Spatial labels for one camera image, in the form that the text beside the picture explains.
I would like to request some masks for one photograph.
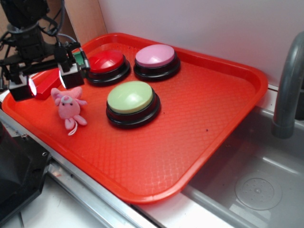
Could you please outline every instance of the sink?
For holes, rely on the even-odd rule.
[[[235,227],[303,227],[304,124],[282,140],[272,118],[255,107],[183,193]]]

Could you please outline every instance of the pink plush toy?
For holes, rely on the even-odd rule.
[[[52,98],[55,105],[58,106],[58,113],[61,119],[65,120],[67,130],[73,129],[68,135],[73,135],[77,130],[77,122],[80,125],[87,125],[86,120],[80,116],[80,106],[86,105],[87,102],[80,100],[82,88],[75,87],[69,91],[59,91],[57,88],[51,90]]]

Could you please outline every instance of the red tray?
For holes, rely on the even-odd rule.
[[[120,50],[133,66],[135,54],[151,44],[156,42],[118,33],[98,37],[83,49],[88,57]],[[88,105],[81,115],[88,125],[79,126],[72,136],[51,97],[16,103],[8,95],[2,108],[122,200],[140,204],[165,199],[182,190],[268,86],[265,75],[255,68],[174,49],[181,59],[180,72],[165,81],[149,82],[162,106],[145,126],[124,130],[110,125],[106,99],[117,85],[95,87],[85,82],[82,98]],[[36,83],[57,71],[39,73]],[[123,82],[132,80],[137,80],[133,71]]]

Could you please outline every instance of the stuffed animal ear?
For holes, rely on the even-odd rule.
[[[87,104],[86,101],[82,101],[82,100],[76,100],[76,102],[77,102],[80,106],[86,105],[86,104]]]
[[[61,99],[60,99],[60,98],[57,98],[57,99],[55,100],[55,105],[58,106],[58,105],[60,104],[60,101],[61,101]]]
[[[82,88],[81,87],[75,87],[72,90],[70,90],[71,97],[75,99],[80,99],[82,95]]]
[[[53,100],[55,101],[58,98],[58,95],[60,94],[60,90],[57,88],[52,88],[51,90],[51,96]]]

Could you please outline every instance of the faucet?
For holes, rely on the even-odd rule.
[[[290,138],[295,119],[304,119],[304,31],[293,40],[289,49],[275,103],[272,134]]]

